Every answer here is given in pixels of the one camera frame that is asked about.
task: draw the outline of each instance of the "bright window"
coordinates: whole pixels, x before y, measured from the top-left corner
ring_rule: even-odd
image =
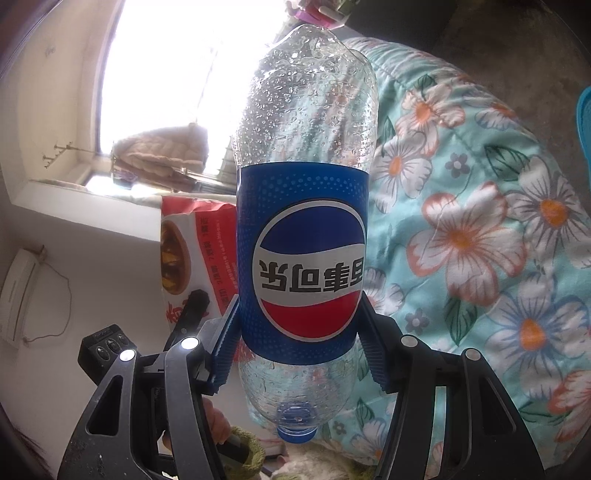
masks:
[[[148,195],[156,195],[159,193],[169,193],[170,190],[159,189],[144,183],[134,183],[130,189],[123,188],[116,185],[111,177],[107,175],[93,175],[89,181],[86,182],[86,188],[99,195],[131,195],[132,197],[146,197]]]
[[[205,173],[217,174],[257,62],[286,19],[281,0],[126,0],[106,62],[100,150],[197,121]]]

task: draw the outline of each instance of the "blue label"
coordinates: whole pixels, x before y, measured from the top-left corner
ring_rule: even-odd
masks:
[[[244,167],[238,183],[242,337],[269,360],[328,362],[355,341],[369,176],[326,163]]]

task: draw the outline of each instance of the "pillow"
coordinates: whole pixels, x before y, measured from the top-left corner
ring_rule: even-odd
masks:
[[[562,463],[591,425],[588,215],[515,112],[468,75],[403,45],[346,44],[369,59],[379,88],[367,295],[432,348],[480,350],[544,467]],[[394,403],[362,353],[358,378],[324,440],[376,462]],[[431,476],[444,404],[438,391]]]

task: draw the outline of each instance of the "plastic bottle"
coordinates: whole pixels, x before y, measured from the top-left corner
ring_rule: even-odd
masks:
[[[377,109],[367,59],[303,25],[261,60],[233,139],[239,372],[289,442],[311,439],[356,378]]]

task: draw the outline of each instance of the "red and white package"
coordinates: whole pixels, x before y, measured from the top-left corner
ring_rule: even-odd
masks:
[[[209,295],[204,320],[221,317],[238,292],[236,207],[217,200],[165,196],[161,213],[160,264],[171,328],[193,290]]]

